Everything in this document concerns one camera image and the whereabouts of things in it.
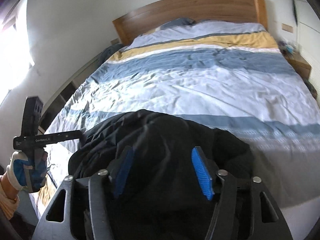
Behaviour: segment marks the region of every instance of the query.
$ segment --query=window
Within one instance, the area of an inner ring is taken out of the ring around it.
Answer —
[[[34,65],[29,52],[26,11],[27,0],[21,0],[15,17],[9,21],[11,24],[0,29],[0,104]]]

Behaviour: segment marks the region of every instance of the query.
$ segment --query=blue gripper pad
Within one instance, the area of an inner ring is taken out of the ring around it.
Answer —
[[[113,188],[112,194],[114,198],[118,198],[124,190],[132,163],[134,158],[134,150],[130,146],[126,146],[120,155],[119,159],[113,160],[112,171],[110,172],[110,177],[112,180]]]
[[[201,147],[194,147],[191,151],[191,161],[198,177],[199,186],[203,195],[208,200],[212,200],[214,191],[212,188],[212,176],[210,175],[207,167],[207,161]]]

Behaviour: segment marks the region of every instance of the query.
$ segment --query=bed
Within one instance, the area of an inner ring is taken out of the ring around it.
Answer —
[[[158,30],[180,17],[197,24]],[[320,110],[267,32],[264,0],[161,0],[113,21],[124,45],[75,92],[46,133],[86,131],[147,109],[228,130],[247,142],[295,240],[320,215]],[[78,142],[48,145],[38,217]]]

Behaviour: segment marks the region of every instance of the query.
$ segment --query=hand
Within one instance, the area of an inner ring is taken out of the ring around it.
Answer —
[[[45,185],[45,176],[47,174],[47,156],[44,149],[35,149],[35,159],[31,160],[24,152],[14,152],[10,164],[7,166],[7,176],[10,184],[16,190],[27,189],[27,180],[24,166],[34,166],[36,169],[32,172],[31,181],[33,188],[39,190]]]

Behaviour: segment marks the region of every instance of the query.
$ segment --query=wooden headboard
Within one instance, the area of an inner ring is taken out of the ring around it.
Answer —
[[[180,17],[195,21],[255,22],[268,28],[264,0],[161,0],[113,21],[124,45],[138,35]]]

